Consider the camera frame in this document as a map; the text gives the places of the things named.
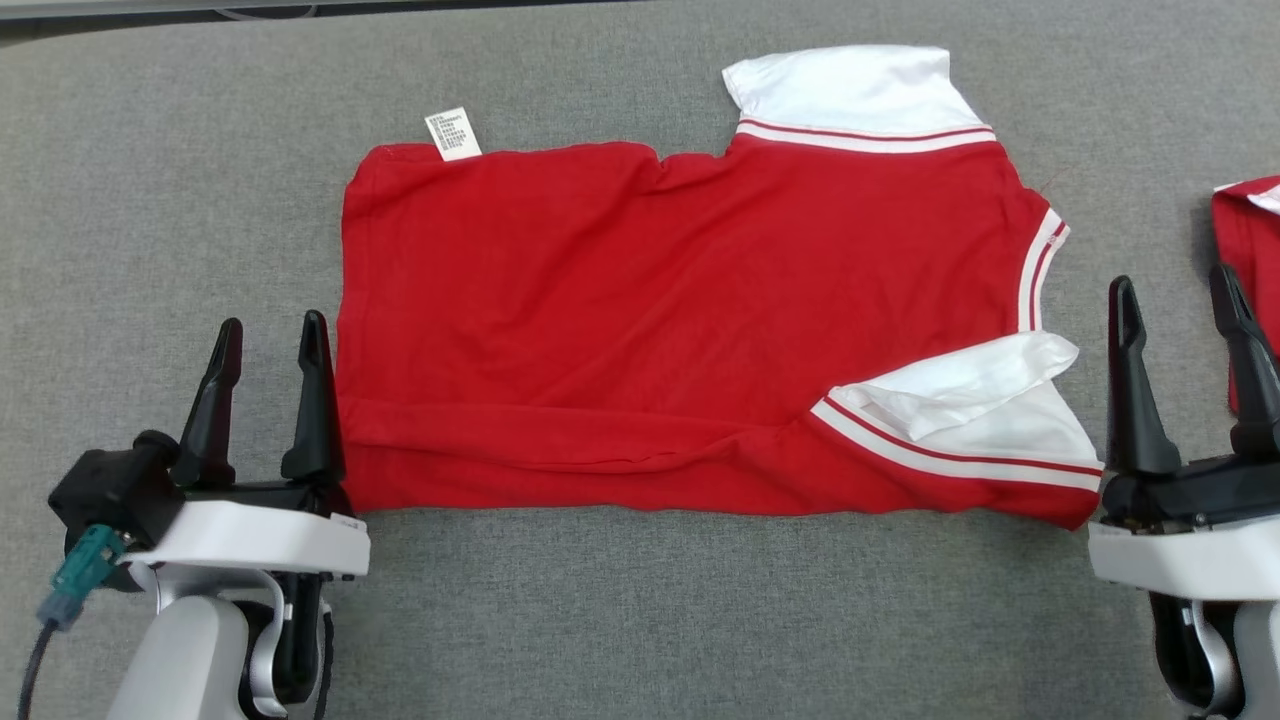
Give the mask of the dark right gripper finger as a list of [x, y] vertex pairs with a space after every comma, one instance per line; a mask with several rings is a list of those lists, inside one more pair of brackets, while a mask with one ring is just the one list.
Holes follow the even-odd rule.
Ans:
[[1146, 324], [1128, 275], [1108, 287], [1108, 466], [1138, 477], [1166, 477], [1181, 468], [1149, 383], [1143, 352]]
[[1230, 430], [1234, 452], [1252, 460], [1279, 456], [1279, 374], [1274, 351], [1235, 270], [1226, 263], [1210, 272], [1210, 293], [1217, 332], [1228, 345], [1236, 398]]

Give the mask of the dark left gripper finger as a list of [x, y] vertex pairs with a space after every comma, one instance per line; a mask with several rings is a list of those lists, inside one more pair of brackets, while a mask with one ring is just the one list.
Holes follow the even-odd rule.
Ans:
[[241, 378], [243, 325], [225, 319], [219, 329], [206, 370], [180, 437], [172, 479], [182, 489], [225, 489], [236, 483], [229, 464], [230, 418], [234, 388]]
[[282, 457], [282, 477], [296, 484], [335, 486], [346, 478], [346, 456], [326, 319], [307, 310], [297, 363], [302, 387], [294, 441]]

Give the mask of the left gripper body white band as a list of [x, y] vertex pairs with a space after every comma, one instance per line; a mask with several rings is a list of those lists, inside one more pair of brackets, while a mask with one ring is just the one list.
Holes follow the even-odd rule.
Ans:
[[125, 565], [346, 578], [367, 575], [370, 557], [369, 529], [342, 487], [260, 483], [188, 495], [163, 537], [127, 553]]

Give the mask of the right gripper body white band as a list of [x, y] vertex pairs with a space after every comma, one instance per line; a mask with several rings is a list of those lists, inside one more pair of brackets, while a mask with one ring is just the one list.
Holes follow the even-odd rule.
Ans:
[[1094, 574], [1202, 601], [1275, 601], [1276, 457], [1221, 456], [1172, 474], [1117, 473], [1088, 527]]

